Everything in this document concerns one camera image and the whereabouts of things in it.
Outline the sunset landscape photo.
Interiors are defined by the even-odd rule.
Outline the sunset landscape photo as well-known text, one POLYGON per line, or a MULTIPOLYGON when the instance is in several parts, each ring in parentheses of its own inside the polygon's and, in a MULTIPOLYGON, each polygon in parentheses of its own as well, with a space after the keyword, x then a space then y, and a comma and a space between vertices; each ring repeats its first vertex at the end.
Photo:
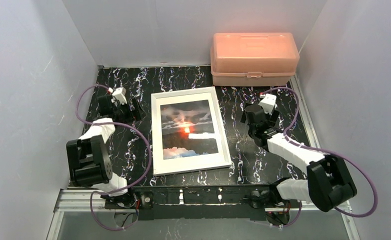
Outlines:
POLYGON ((208 100, 163 104, 160 117, 165 160, 219 152, 208 100))

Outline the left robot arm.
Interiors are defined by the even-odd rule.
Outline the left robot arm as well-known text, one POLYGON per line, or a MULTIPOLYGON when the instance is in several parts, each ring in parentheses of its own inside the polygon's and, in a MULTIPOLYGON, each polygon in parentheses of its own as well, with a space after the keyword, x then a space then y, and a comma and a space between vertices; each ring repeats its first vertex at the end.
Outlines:
POLYGON ((115 132, 114 123, 131 124, 145 117, 135 98, 127 100, 126 89, 108 88, 98 97, 98 119, 79 138, 66 143, 71 183, 76 187, 95 188, 117 197, 128 192, 128 182, 113 172, 107 141, 115 132))

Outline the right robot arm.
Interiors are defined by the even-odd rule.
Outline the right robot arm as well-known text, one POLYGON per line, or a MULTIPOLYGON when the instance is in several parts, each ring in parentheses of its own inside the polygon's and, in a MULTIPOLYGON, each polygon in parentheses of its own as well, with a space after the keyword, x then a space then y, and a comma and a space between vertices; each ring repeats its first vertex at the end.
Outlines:
POLYGON ((246 103, 240 121, 247 124, 248 135, 258 147, 292 163, 307 178, 277 180, 269 187, 269 200, 305 201, 328 212, 356 196, 357 187, 341 157, 305 149, 299 142, 291 143, 275 127, 280 114, 275 110, 275 101, 275 97, 267 94, 258 104, 246 103))

